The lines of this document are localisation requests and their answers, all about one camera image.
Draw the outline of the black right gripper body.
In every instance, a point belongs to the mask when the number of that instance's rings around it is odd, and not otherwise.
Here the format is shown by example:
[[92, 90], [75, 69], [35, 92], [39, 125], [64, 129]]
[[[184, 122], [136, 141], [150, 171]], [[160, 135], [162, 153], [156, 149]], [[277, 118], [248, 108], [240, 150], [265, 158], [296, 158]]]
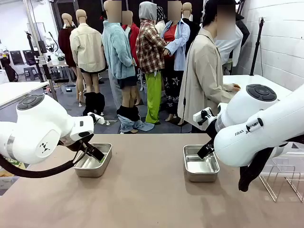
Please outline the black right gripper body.
[[214, 152], [214, 140], [211, 139], [207, 144], [204, 145], [204, 150], [206, 153]]

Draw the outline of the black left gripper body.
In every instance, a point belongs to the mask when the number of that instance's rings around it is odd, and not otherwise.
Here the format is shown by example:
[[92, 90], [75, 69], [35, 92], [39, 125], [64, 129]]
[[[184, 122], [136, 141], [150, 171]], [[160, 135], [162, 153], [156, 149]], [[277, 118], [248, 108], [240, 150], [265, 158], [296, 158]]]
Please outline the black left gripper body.
[[92, 146], [89, 142], [80, 141], [80, 150], [87, 154], [88, 156], [93, 156], [95, 152], [95, 147]]

